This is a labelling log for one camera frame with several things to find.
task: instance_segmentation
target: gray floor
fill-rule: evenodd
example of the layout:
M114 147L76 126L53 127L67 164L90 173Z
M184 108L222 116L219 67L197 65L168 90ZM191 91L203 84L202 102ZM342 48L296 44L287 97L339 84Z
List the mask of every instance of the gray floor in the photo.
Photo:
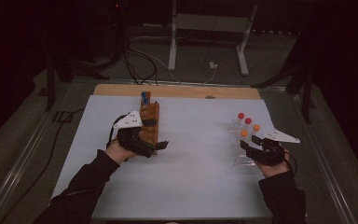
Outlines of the gray floor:
M162 64L167 64L168 61L167 39L138 38L131 42L131 47L161 60L161 63L155 61L160 85L191 83L246 87L277 75L296 42L291 36L251 35L245 51L251 73L248 77L242 77L234 40L211 47L179 46L177 68L171 75ZM145 77L151 73L152 66L148 61L134 56L130 56L130 61L140 76ZM215 76L208 83L205 81L210 80L213 73L205 67L204 62L206 66L209 62L218 64ZM105 81L108 83L131 83L123 62L104 71L103 75L111 77ZM46 87L45 78L45 72L35 77L35 91L0 130L0 188L23 150L34 149L24 172L17 173L21 178L17 187L6 197L0 197L0 219L32 184L48 161L54 136L60 126L59 123L51 122L55 112L84 108L95 86L102 83L82 76L76 77L73 83L61 83L55 106L51 112L45 112L47 99L37 95L41 88ZM297 133L302 139L299 145L284 146L293 152L299 164L296 181L307 192L308 222L358 223L358 161L320 90L317 87L312 89L315 107L310 110L311 124L306 124L298 112L300 96L287 95L280 88L285 86L287 81L288 79L285 79L275 83L274 87L262 90L260 94L266 101L275 127L283 132ZM4 223L32 223L48 205L80 119L81 113L78 113L71 123L62 126L50 166ZM246 220L246 223L269 223L269 219Z

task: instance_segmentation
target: white plastic part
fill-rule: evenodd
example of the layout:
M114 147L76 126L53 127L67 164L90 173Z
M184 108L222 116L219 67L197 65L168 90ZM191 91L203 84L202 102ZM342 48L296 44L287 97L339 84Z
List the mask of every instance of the white plastic part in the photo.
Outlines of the white plastic part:
M298 138L294 138L289 134L280 132L276 129L274 129L274 131L270 133L264 133L263 137L279 142L300 143L300 140Z
M116 129L141 127L142 120L138 110L133 110L123 119L119 120L113 127Z

